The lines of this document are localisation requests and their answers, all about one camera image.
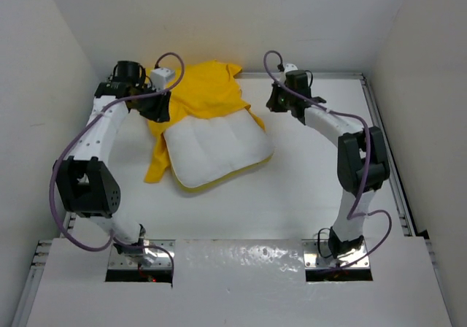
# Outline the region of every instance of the table surface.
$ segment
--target table surface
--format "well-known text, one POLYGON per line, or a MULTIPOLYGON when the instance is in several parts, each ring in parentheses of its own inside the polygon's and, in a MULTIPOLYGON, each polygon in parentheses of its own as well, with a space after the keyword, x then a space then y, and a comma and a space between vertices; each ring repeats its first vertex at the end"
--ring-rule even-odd
MULTIPOLYGON (((240 79, 239 83, 244 100, 266 124, 275 152, 266 165, 206 192, 182 192, 170 171, 160 183, 144 183, 154 138, 136 112, 123 123, 109 158, 109 169, 122 192, 118 211, 142 223, 149 238, 304 239, 335 221, 342 192, 336 174, 337 149, 290 113, 269 112, 271 80, 240 79)), ((316 79, 312 94, 328 100, 335 110, 371 122, 358 79, 316 79)), ((390 212, 395 221, 391 236, 403 236, 389 182, 377 192, 370 209, 390 212)), ((366 221, 364 234, 381 238, 386 228, 386 218, 374 216, 366 221)), ((96 225, 80 218, 74 235, 91 244, 105 241, 96 225)))
MULTIPOLYGON (((289 114, 267 111, 269 80, 240 83, 276 146, 265 166, 195 196, 180 192, 169 172, 159 184, 144 184, 153 139, 134 113, 112 151, 119 211, 142 222, 150 237, 177 240, 174 288, 105 282, 109 250, 88 253, 55 239, 29 327, 450 326, 423 238, 403 236, 388 182, 371 204, 394 221, 390 238, 369 259, 374 280, 305 282, 298 239, 336 218, 336 148, 289 114)), ((313 89, 333 108, 370 121, 359 80, 316 79, 313 89)), ((385 217, 367 220, 368 246, 386 229, 385 217)), ((74 235, 90 245, 105 240, 82 219, 74 235)))

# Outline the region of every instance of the yellow pillow edge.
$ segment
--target yellow pillow edge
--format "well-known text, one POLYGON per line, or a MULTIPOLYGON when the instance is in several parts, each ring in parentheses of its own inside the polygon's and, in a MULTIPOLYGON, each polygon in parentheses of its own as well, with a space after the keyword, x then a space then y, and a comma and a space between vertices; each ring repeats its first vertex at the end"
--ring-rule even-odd
POLYGON ((170 168, 172 170, 172 174, 174 175, 175 181, 177 182, 178 186, 183 191, 188 192, 188 193, 196 193, 196 192, 202 192, 202 191, 205 191, 205 190, 207 190, 209 188, 212 188, 212 187, 218 185, 219 183, 222 183, 222 182, 226 181, 227 179, 230 179, 231 177, 234 177, 234 176, 236 176, 238 174, 241 174, 242 172, 247 171, 248 169, 253 169, 256 166, 266 164, 268 161, 271 160, 273 154, 274 154, 274 152, 271 153, 271 155, 268 158, 263 159, 262 161, 259 161, 257 163, 253 163, 251 165, 247 165, 247 166, 245 166, 245 167, 243 167, 241 169, 238 169, 238 170, 234 170, 232 172, 229 172, 227 175, 219 177, 216 180, 213 180, 211 182, 205 183, 204 185, 196 186, 196 187, 193 187, 193 188, 190 188, 190 187, 187 187, 187 186, 183 185, 182 182, 177 178, 177 174, 175 174, 175 171, 172 168, 172 165, 170 165, 170 168))

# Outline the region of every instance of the white wall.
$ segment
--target white wall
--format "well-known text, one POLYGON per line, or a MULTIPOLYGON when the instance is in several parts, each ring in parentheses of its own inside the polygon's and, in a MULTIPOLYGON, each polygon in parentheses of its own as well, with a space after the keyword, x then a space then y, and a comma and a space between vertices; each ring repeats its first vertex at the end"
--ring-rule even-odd
POLYGON ((56 227, 48 180, 86 121, 97 76, 53 0, 0 0, 0 326, 9 326, 38 239, 56 227))
POLYGON ((371 83, 456 326, 467 326, 467 0, 406 0, 371 83))
POLYGON ((99 74, 167 50, 263 71, 271 48, 299 66, 368 72, 402 0, 55 0, 99 74))

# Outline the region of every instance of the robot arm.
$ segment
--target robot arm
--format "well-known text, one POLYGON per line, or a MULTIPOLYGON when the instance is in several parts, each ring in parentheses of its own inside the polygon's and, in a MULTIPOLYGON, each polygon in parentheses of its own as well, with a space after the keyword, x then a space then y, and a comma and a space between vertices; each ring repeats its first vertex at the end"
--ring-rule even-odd
MULTIPOLYGON (((298 70, 293 64, 286 64, 281 81, 291 90, 303 97, 313 99, 325 107, 325 100, 311 95, 309 78, 305 71, 298 70)), ((272 112, 291 111, 292 116, 300 120, 326 139, 338 149, 337 175, 343 188, 341 205, 336 221, 331 226, 328 240, 329 250, 334 258, 358 248, 363 242, 364 216, 349 218, 349 211, 355 203, 363 175, 365 156, 365 134, 362 125, 351 119, 331 114, 327 110, 312 106, 309 102, 292 96, 279 85, 273 84, 271 98, 266 106, 272 112)), ((382 132, 377 127, 369 129, 371 137, 371 157, 368 178, 363 195, 358 202, 355 213, 367 214, 374 194, 389 178, 390 170, 382 132)))
POLYGON ((70 151, 58 171, 56 184, 66 211, 88 218, 126 245, 140 243, 145 230, 127 214, 118 212, 120 187, 107 168, 110 150, 130 109, 137 109, 156 122, 168 121, 170 93, 141 102, 122 101, 105 113, 101 111, 116 99, 137 96, 148 89, 160 91, 174 76, 175 72, 170 69, 154 69, 150 73, 153 86, 148 87, 144 83, 145 70, 140 64, 118 62, 112 79, 97 88, 88 123, 99 114, 103 116, 70 151))

